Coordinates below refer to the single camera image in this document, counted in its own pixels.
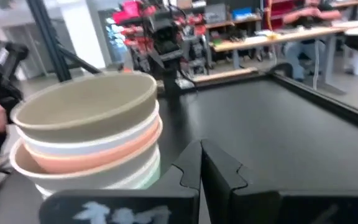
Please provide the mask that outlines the wooden workbench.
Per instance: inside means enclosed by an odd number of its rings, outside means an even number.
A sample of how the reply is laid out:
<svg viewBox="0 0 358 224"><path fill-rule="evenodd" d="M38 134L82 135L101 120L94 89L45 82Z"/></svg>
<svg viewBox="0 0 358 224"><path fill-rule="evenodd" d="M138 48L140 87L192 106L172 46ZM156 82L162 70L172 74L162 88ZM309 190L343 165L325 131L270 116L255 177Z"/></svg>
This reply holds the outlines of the wooden workbench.
<svg viewBox="0 0 358 224"><path fill-rule="evenodd" d="M213 49L216 52L223 52L230 50L232 52L232 59L234 68L239 68L239 50L245 49L257 49L264 46L275 46L277 44L307 40L307 39L319 39L324 37L326 39L326 50L324 57L326 62L321 74L318 74L318 66L314 68L313 83L311 86L314 90L324 89L328 92L344 95L346 92L332 83L333 74L333 60L336 49L336 35L341 32L345 32L348 29L358 28L358 21L337 22L333 26L329 27L314 27L307 30L286 30L281 33L275 33L273 37L249 37L240 42L228 42L214 46Z"/></svg>

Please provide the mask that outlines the olive tan bowl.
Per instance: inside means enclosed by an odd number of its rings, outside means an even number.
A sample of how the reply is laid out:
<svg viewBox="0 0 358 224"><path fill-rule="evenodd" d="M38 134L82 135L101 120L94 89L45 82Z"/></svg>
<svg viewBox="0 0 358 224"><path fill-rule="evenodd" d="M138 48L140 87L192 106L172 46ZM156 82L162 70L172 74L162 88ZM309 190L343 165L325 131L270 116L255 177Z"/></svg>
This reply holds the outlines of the olive tan bowl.
<svg viewBox="0 0 358 224"><path fill-rule="evenodd" d="M111 72L50 86L20 102L11 119L28 137L89 141L125 131L154 110L157 82L140 72Z"/></svg>

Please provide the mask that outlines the white plate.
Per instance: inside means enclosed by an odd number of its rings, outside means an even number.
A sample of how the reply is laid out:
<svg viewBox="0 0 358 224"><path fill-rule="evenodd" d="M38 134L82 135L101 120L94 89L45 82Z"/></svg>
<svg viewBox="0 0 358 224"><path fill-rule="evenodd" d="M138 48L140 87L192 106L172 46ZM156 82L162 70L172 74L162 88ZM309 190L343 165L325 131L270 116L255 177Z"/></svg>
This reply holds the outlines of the white plate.
<svg viewBox="0 0 358 224"><path fill-rule="evenodd" d="M18 126L16 126L16 131L26 146L29 146L35 152L59 156L79 156L118 147L140 137L141 134L145 134L158 121L159 108L159 102L156 100L153 112L139 124L121 133L92 141L68 143L45 142L28 137Z"/></svg>

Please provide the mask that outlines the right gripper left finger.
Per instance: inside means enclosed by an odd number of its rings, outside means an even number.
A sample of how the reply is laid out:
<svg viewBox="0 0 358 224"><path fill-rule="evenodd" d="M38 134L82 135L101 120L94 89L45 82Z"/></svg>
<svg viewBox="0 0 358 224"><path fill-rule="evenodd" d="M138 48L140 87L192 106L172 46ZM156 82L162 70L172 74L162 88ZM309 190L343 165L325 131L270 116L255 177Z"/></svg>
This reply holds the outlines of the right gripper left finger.
<svg viewBox="0 0 358 224"><path fill-rule="evenodd" d="M40 224L198 224L202 154L193 141L144 190L55 193L40 207Z"/></svg>

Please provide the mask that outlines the blue box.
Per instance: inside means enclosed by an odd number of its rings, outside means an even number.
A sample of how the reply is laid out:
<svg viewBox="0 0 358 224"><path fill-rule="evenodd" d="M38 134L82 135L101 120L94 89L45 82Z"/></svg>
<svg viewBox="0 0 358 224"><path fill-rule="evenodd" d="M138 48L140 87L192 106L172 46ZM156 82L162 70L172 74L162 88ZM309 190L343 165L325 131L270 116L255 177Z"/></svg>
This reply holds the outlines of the blue box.
<svg viewBox="0 0 358 224"><path fill-rule="evenodd" d="M254 17L254 13L252 12L251 7L233 9L231 15L234 21L244 20L250 17Z"/></svg>

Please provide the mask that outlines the black aluminium rig frame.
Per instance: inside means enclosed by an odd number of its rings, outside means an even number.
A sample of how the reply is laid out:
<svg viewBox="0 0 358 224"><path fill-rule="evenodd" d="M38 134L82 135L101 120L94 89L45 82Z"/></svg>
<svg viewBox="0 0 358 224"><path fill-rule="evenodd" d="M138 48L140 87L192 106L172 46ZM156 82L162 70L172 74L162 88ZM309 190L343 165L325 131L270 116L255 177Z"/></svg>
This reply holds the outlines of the black aluminium rig frame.
<svg viewBox="0 0 358 224"><path fill-rule="evenodd" d="M58 80L60 82L71 80L70 69L68 68L66 59L69 58L80 64L81 68L92 74L100 74L102 71L88 62L85 62L75 54L67 51L62 47L57 39L55 29L49 18L47 9L43 0L25 0L29 6L32 16L40 30L41 36L47 46L49 57L51 58L52 65L57 73ZM268 75L269 78L278 81L279 83L289 87L301 96L304 96L307 100L317 104L318 106L334 113L336 116L345 119L348 122L358 126L358 109L352 106L341 103L338 100L324 96L317 91L312 90L309 87L302 87L300 84L296 84L294 81L290 81L288 78L280 78L278 75Z"/></svg>

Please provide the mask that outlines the white ribbed bowl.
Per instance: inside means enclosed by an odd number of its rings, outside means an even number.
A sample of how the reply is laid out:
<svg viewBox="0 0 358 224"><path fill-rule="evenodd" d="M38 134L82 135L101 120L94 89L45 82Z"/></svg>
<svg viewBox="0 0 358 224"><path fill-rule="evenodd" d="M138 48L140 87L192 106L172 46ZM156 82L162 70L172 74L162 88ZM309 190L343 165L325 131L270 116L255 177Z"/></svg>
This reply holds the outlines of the white ribbed bowl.
<svg viewBox="0 0 358 224"><path fill-rule="evenodd" d="M136 189L157 167L160 167L160 153L158 149L151 149L118 166L104 166L82 174L32 177L30 180L44 197L73 189Z"/></svg>

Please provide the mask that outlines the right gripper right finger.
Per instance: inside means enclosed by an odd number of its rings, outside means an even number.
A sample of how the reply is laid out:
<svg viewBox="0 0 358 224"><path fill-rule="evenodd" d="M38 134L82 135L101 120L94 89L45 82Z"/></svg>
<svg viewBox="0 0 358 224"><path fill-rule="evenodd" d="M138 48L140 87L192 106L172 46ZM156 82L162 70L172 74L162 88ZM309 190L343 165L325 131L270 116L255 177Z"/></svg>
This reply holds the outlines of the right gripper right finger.
<svg viewBox="0 0 358 224"><path fill-rule="evenodd" d="M358 224L358 190L278 187L214 142L201 147L211 224Z"/></svg>

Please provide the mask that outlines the mint green ribbed bowl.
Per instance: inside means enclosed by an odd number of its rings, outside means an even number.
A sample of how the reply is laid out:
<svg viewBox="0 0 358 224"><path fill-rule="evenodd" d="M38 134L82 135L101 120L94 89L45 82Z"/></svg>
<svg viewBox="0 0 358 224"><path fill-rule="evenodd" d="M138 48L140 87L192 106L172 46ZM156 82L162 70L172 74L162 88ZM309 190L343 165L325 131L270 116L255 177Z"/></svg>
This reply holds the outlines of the mint green ribbed bowl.
<svg viewBox="0 0 358 224"><path fill-rule="evenodd" d="M160 178L160 168L157 167L149 174L147 174L144 179L137 185L136 189L147 189L153 185Z"/></svg>

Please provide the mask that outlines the black and red robot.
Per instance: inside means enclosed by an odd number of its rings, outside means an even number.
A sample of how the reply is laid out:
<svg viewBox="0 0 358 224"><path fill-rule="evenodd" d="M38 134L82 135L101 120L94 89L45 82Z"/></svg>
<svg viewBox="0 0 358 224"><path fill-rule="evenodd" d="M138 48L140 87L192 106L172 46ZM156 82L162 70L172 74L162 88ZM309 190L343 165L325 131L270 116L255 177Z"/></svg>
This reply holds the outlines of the black and red robot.
<svg viewBox="0 0 358 224"><path fill-rule="evenodd" d="M206 47L203 36L206 32L204 8L181 9L172 0L127 0L114 10L111 17L123 35L124 45L128 48L134 70L161 75L158 65L149 56L152 39L146 31L146 19L156 11L172 11L178 25L178 40L183 49L181 69L186 75L201 75L208 71Z"/></svg>

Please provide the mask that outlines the wooden table side board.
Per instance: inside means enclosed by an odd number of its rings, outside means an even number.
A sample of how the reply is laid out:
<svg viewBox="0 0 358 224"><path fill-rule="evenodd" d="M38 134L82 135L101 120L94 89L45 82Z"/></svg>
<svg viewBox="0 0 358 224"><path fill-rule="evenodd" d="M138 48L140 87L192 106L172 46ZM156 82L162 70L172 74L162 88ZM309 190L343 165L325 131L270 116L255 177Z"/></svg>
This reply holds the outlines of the wooden table side board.
<svg viewBox="0 0 358 224"><path fill-rule="evenodd" d="M255 67L242 68L237 70L231 70L228 72L215 73L212 75L201 75L197 76L193 79L195 83L205 83L216 80L225 80L232 77L239 77L241 75L246 75L254 72L258 72L259 70Z"/></svg>

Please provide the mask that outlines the light beige bowl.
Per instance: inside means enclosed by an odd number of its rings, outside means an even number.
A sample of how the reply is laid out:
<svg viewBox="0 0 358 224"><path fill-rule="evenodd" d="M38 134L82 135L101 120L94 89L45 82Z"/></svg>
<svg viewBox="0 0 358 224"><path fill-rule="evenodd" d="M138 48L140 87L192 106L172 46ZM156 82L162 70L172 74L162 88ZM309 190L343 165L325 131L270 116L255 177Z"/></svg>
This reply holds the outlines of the light beige bowl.
<svg viewBox="0 0 358 224"><path fill-rule="evenodd" d="M158 129L134 152L120 159L90 170L69 174L51 174L41 168L18 140L9 153L13 168L28 178L45 194L69 189L144 189L160 175L160 151L157 140L162 130Z"/></svg>

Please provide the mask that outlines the pink bowl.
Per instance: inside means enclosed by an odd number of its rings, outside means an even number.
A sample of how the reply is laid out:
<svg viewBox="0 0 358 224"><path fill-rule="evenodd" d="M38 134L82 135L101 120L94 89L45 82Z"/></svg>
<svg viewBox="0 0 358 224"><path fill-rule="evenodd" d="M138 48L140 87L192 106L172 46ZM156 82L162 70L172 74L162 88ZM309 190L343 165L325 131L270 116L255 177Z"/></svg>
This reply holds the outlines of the pink bowl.
<svg viewBox="0 0 358 224"><path fill-rule="evenodd" d="M88 171L102 166L118 166L148 150L160 137L163 129L161 118L152 127L134 140L130 140L117 147L110 147L102 152L95 152L84 156L51 156L35 152L24 143L24 149L34 159L43 171L49 174L69 174Z"/></svg>

